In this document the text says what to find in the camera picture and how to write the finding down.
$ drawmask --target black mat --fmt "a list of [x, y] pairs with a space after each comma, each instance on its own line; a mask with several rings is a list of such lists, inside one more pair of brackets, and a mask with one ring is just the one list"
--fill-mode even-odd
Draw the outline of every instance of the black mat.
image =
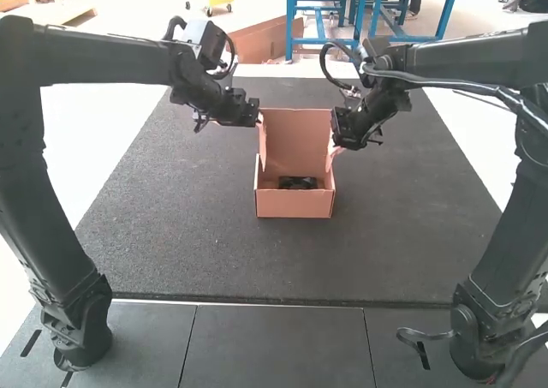
[[181, 388], [373, 388], [363, 310], [199, 307]]
[[[113, 303], [109, 326], [114, 342], [107, 355], [81, 373], [53, 363], [50, 333], [35, 308], [0, 358], [2, 388], [176, 388], [187, 352], [195, 306]], [[40, 330], [26, 357], [21, 353]]]
[[[264, 107], [331, 108], [325, 80], [236, 79]], [[386, 143], [335, 161], [331, 220], [254, 215], [253, 129], [161, 100], [77, 235], [117, 295], [213, 301], [446, 304], [499, 210], [422, 91]]]
[[[427, 333], [450, 328], [449, 311], [366, 308], [367, 335], [377, 388], [478, 388], [456, 368], [450, 357], [449, 341], [426, 341], [430, 370], [425, 370], [419, 355], [396, 339], [396, 329], [408, 326]], [[542, 349], [529, 359], [512, 385], [515, 388], [546, 387], [548, 351]]]

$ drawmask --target open cardboard box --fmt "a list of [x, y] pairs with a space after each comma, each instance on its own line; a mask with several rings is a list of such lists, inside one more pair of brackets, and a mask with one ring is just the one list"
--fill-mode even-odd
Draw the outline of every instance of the open cardboard box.
[[[329, 218], [335, 199], [331, 111], [261, 109], [255, 164], [260, 218]], [[318, 189], [279, 189], [280, 176], [313, 176]]]
[[[261, 64], [285, 56], [286, 26], [287, 18], [282, 15], [230, 33], [229, 36], [234, 41], [238, 55], [238, 62]], [[303, 18], [294, 19], [293, 37], [302, 38], [304, 30]]]

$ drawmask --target cable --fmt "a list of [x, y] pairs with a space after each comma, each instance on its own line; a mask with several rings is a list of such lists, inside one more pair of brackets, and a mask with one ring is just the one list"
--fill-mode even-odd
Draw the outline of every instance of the cable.
[[227, 69], [223, 70], [220, 73], [211, 74], [211, 77], [213, 80], [222, 80], [224, 77], [226, 77], [228, 74], [230, 74], [230, 71], [232, 70], [232, 66], [234, 65], [234, 60], [236, 56], [236, 47], [234, 46], [234, 42], [232, 41], [232, 38], [228, 35], [226, 36], [226, 41], [229, 43], [230, 48], [230, 65]]
[[171, 18], [170, 22], [168, 23], [168, 29], [166, 30], [162, 39], [165, 41], [172, 40], [177, 26], [179, 26], [182, 30], [187, 27], [187, 22], [184, 21], [179, 15]]
[[468, 93], [496, 97], [518, 116], [524, 116], [546, 138], [548, 138], [548, 119], [546, 114], [535, 104], [528, 101], [519, 93], [507, 87], [479, 84], [463, 80], [446, 80], [439, 78], [425, 78], [401, 71], [374, 69], [371, 64], [360, 65], [360, 71], [371, 77], [393, 78], [406, 81], [421, 87], [449, 88], [466, 91]]
[[506, 361], [504, 370], [496, 380], [497, 388], [510, 388], [527, 360], [548, 340], [548, 321], [537, 328], [528, 339], [520, 343]]
[[320, 68], [322, 68], [322, 73], [324, 73], [325, 78], [336, 87], [342, 88], [343, 90], [354, 91], [354, 86], [333, 78], [329, 71], [327, 71], [327, 67], [325, 66], [325, 56], [327, 55], [327, 51], [329, 51], [331, 48], [338, 48], [339, 50], [344, 52], [351, 60], [355, 58], [355, 56], [352, 54], [352, 51], [350, 51], [348, 47], [345, 47], [344, 45], [337, 43], [336, 41], [328, 41], [324, 44], [322, 50], [319, 52], [319, 66]]
[[410, 82], [421, 87], [458, 89], [462, 91], [468, 91], [469, 93], [473, 94], [487, 95], [491, 97], [496, 97], [497, 90], [498, 88], [500, 88], [499, 86], [479, 84], [477, 82], [447, 80], [440, 78], [426, 78], [410, 73], [403, 73], [401, 71], [374, 69], [371, 66], [368, 67], [367, 63], [362, 63], [360, 65], [360, 71], [363, 71], [364, 74], [370, 75], [371, 77], [393, 78], [395, 80]]

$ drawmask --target floor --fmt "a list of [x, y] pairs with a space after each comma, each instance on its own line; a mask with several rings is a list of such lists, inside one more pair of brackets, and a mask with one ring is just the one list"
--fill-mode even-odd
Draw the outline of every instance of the floor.
[[[180, 14], [187, 19], [203, 17], [198, 9], [186, 11], [186, 0], [93, 1], [99, 15], [84, 22], [82, 30], [158, 38], [172, 15]], [[410, 21], [406, 28], [411, 33], [433, 31], [442, 1], [424, 0], [420, 18]], [[212, 19], [230, 32], [284, 13], [285, 0], [235, 0], [233, 14], [219, 12]], [[523, 12], [504, 13], [497, 0], [456, 0], [446, 37], [524, 27], [530, 21], [544, 18], [545, 15]], [[354, 76], [347, 63], [331, 61], [329, 66], [336, 76]], [[236, 74], [321, 76], [317, 62], [312, 59], [291, 65], [242, 65]], [[73, 226], [91, 205], [163, 92], [164, 87], [138, 85], [71, 85], [43, 90], [48, 146], [45, 157], [54, 188]], [[505, 110], [451, 91], [429, 89], [427, 94], [493, 199], [504, 208], [517, 164], [513, 154], [514, 117]], [[0, 314], [2, 353], [31, 310], [33, 300], [27, 293], [24, 273], [3, 242], [0, 261], [0, 306], [6, 307]], [[545, 319], [539, 316], [536, 320]]]

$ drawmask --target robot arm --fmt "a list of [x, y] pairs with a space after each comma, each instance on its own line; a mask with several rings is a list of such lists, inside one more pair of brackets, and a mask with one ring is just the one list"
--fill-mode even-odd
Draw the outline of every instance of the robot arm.
[[[175, 27], [181, 41], [173, 40]], [[220, 57], [226, 42], [230, 66]], [[78, 371], [103, 357], [112, 291], [84, 253], [55, 195], [42, 156], [40, 88], [63, 83], [127, 82], [172, 88], [170, 100], [194, 108], [200, 131], [208, 120], [254, 127], [259, 101], [220, 82], [233, 73], [235, 50], [210, 21], [180, 17], [159, 41], [42, 27], [27, 18], [0, 18], [0, 234], [27, 272], [51, 331], [54, 360]]]
[[336, 144], [358, 150], [377, 142], [373, 138], [385, 121], [410, 110], [413, 88], [491, 95], [517, 115], [521, 163], [514, 189], [479, 264], [456, 287], [447, 334], [456, 366], [471, 379], [496, 380], [500, 387], [508, 387], [548, 340], [548, 324], [530, 335], [525, 329], [548, 275], [548, 86], [541, 84], [548, 82], [547, 39], [548, 23], [540, 22], [423, 45], [367, 40], [357, 54], [361, 82], [371, 91], [355, 107], [336, 107], [331, 116]]

